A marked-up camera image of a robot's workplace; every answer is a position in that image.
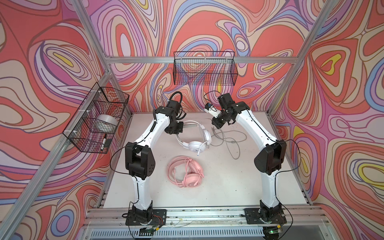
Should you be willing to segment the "pink headphones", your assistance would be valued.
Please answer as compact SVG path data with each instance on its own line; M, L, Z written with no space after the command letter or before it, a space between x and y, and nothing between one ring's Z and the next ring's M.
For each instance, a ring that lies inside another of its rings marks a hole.
M185 172L182 180L176 178L177 168L184 166ZM173 158L166 168L168 180L179 188L197 188L205 177L201 165L194 159L187 156L177 156Z

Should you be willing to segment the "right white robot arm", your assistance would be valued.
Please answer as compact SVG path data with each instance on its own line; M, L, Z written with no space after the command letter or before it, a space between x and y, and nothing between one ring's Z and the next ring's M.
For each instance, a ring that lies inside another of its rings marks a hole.
M283 205L278 199L278 173L284 162L287 143L275 138L256 119L249 106L244 102L236 103L229 93L220 95L218 102L221 106L217 110L211 103L205 105L205 112L211 114L212 124L221 129L238 123L255 141L259 153L254 158L254 164L261 173L262 198L260 200L259 219L266 224L287 222Z

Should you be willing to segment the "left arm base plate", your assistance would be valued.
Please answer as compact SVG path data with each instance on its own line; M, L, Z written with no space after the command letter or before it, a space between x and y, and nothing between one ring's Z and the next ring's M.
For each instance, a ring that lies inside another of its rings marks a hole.
M129 210L126 214L126 226L162 226L166 223L166 209Z

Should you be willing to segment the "white headphones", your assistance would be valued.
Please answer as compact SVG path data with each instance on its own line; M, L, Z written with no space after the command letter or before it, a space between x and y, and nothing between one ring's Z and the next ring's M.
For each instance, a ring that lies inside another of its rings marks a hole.
M212 143L211 133L204 125L197 121L188 120L184 122L185 132L176 135L178 143L185 149L199 156L210 148Z

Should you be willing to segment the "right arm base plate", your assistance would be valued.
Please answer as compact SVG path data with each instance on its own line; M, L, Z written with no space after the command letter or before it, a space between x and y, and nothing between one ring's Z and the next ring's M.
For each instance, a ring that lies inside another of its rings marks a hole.
M284 225L287 223L283 209L267 210L266 208L246 208L241 217L246 218L247 224L252 225Z

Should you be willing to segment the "grey tape roll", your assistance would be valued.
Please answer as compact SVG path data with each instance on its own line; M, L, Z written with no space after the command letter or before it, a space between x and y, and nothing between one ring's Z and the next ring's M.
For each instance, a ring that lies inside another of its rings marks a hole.
M118 121L110 115L99 115L95 121L93 128L97 133L113 134L118 126Z

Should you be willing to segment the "marker pen in basket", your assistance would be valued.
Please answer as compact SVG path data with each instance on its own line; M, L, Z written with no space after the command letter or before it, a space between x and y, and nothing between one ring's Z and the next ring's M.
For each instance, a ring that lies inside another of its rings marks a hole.
M106 141L107 141L107 134L104 134L104 138L101 144L101 151L104 150Z

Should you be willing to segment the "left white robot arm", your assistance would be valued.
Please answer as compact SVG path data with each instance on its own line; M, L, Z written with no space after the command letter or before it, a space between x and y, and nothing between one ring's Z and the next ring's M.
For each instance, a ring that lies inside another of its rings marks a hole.
M156 219L153 213L153 200L150 194L148 178L153 174L156 161L152 147L162 133L177 135L183 131L181 121L183 94L174 92L166 106L160 106L153 111L153 120L144 133L133 143L125 146L126 169L134 181L135 200L131 202L132 209L128 212L127 223L137 222L149 224Z

